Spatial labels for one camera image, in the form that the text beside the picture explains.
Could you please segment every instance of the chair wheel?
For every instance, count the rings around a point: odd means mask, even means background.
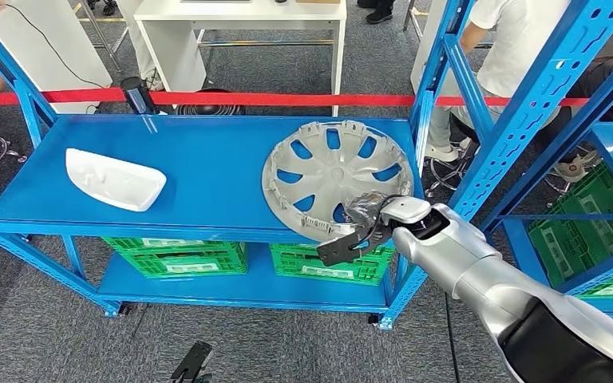
[[[113,16],[116,13],[117,5],[116,3],[107,4],[105,8],[102,9],[102,14],[104,16]]]

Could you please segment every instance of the white sneaker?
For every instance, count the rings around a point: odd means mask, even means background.
[[[586,170],[583,168],[582,158],[575,157],[571,163],[559,162],[553,165],[553,170],[558,173],[558,176],[570,184],[581,181],[586,176]]]
[[[581,181],[582,178],[588,174],[586,168],[587,164],[595,161],[598,156],[598,151],[591,150],[584,156],[577,155],[571,163],[559,162],[553,166],[553,170],[558,173],[558,176],[570,184]]]
[[[466,150],[466,148],[469,146],[469,144],[471,144],[471,139],[466,137],[463,140],[459,141],[459,147],[462,148],[463,150]]]
[[[426,143],[426,152],[424,156],[435,158],[443,162],[453,162],[459,158],[459,153],[452,145],[448,146],[433,146],[430,143]]]

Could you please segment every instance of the caster wheel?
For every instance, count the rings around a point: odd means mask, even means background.
[[[379,323],[379,315],[377,314],[370,314],[368,316],[368,324],[369,325],[377,325]]]
[[[118,316],[119,318],[123,318],[127,316],[128,314],[130,314],[131,311],[132,311],[132,303],[130,302],[122,303],[121,307],[119,307],[118,309]]]

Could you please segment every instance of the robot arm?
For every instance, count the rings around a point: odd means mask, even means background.
[[[322,244],[323,262],[355,259],[393,238],[404,257],[474,311],[518,381],[613,382],[613,319],[606,314],[503,261],[482,232],[443,204],[397,197],[378,215],[375,227]]]

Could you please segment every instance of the red rope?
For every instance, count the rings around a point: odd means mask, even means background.
[[[411,106],[414,96],[397,94],[282,94],[282,93],[195,93],[195,92],[150,92],[158,105],[273,105],[273,106]],[[122,102],[125,101],[119,88],[72,89],[43,92],[49,102]],[[505,106],[508,98],[486,97],[485,104]],[[586,98],[566,98],[564,106],[581,106]],[[15,93],[0,93],[0,105],[17,105]],[[438,106],[464,105],[461,97],[438,97]]]

